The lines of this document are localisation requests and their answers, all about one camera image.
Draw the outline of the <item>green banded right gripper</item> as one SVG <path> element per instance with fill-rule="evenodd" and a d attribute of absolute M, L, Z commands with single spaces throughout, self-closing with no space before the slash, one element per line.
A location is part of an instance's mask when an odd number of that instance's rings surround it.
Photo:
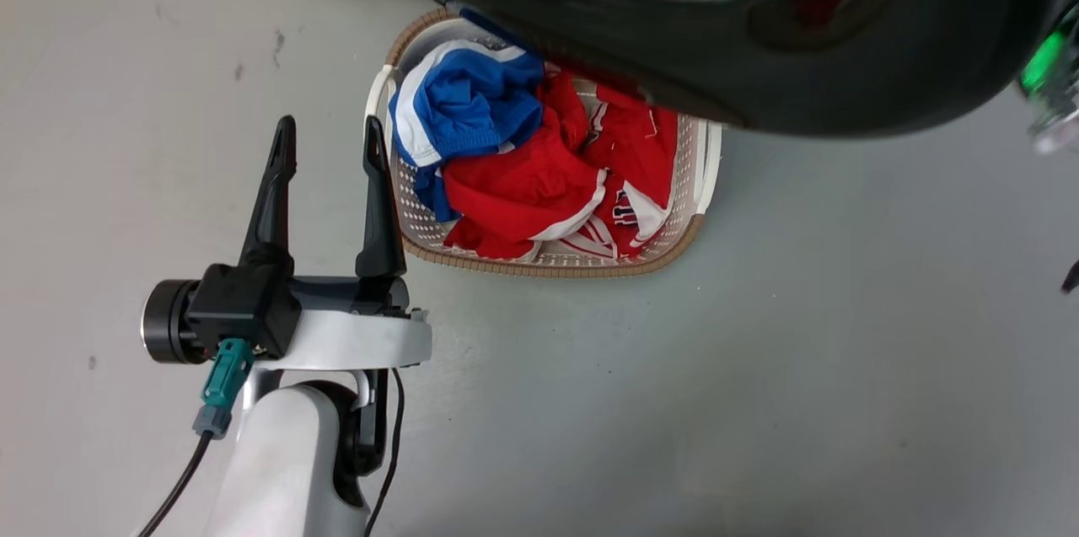
<path fill-rule="evenodd" d="M 1079 152 L 1079 2 L 1064 3 L 1015 83 L 1035 110 L 1028 128 L 1033 149 L 1040 154 L 1069 148 Z"/>

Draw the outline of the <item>black round washing machine door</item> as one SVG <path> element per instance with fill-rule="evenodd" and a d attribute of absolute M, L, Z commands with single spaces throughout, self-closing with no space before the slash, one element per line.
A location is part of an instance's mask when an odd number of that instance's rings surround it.
<path fill-rule="evenodd" d="M 925 130 L 998 95 L 1064 0 L 435 0 L 597 83 L 797 137 Z"/>

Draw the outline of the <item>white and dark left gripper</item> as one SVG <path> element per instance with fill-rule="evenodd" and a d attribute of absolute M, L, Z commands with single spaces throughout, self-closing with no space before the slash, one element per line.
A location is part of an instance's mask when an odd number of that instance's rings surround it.
<path fill-rule="evenodd" d="M 293 274 L 289 249 L 289 185 L 297 169 L 297 123 L 279 118 L 240 252 L 243 273 L 282 271 Z M 302 313 L 292 344 L 269 369 L 351 372 L 358 369 L 413 367 L 431 360 L 434 333 L 427 311 L 410 308 L 400 219 L 383 126 L 367 115 L 363 130 L 363 173 L 368 177 L 358 278 L 301 277 L 290 291 Z"/>

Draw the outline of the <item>blue and white garment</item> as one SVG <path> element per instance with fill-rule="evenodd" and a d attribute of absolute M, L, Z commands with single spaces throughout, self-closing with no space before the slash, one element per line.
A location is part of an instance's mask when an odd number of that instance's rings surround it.
<path fill-rule="evenodd" d="M 416 199 L 436 222 L 455 221 L 443 168 L 454 159 L 513 152 L 543 118 L 545 64 L 523 49 L 457 39 L 432 49 L 390 99 L 394 148 L 415 169 Z"/>

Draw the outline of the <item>white perforated laundry basket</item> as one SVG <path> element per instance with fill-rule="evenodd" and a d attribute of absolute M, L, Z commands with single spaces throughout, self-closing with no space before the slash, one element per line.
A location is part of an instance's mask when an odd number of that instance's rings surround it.
<path fill-rule="evenodd" d="M 497 35 L 457 16 L 446 8 L 432 10 L 409 23 L 390 47 L 380 71 L 370 85 L 365 106 L 368 118 L 378 118 L 383 126 L 390 155 L 390 175 L 395 184 L 400 237 L 405 251 L 428 263 L 497 275 L 537 279 L 632 278 L 660 271 L 683 254 L 704 226 L 718 182 L 722 160 L 721 123 L 679 118 L 678 152 L 672 180 L 672 214 L 642 254 L 636 258 L 600 258 L 582 254 L 559 242 L 545 242 L 534 260 L 486 260 L 473 251 L 443 246 L 446 223 L 436 222 L 434 214 L 421 205 L 412 190 L 415 168 L 405 164 L 393 148 L 390 98 L 400 87 L 405 75 L 443 42 L 466 39 L 489 49 L 504 49 L 507 42 Z"/>

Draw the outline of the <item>plain red garment white trim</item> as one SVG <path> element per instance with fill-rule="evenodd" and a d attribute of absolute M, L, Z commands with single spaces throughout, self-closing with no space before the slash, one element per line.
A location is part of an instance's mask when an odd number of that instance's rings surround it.
<path fill-rule="evenodd" d="M 443 246 L 490 260 L 532 260 L 546 240 L 578 231 L 605 196 L 604 168 L 581 154 L 588 115 L 574 77 L 554 72 L 537 91 L 540 129 L 507 153 L 448 161 L 443 187 L 461 217 Z"/>

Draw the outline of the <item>red jersey with printed letters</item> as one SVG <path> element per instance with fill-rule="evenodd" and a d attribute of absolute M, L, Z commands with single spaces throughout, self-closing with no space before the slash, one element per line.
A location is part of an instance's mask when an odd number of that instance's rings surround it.
<path fill-rule="evenodd" d="M 679 115 L 598 85 L 581 151 L 605 174 L 604 199 L 560 242 L 578 254 L 632 260 L 672 211 Z"/>

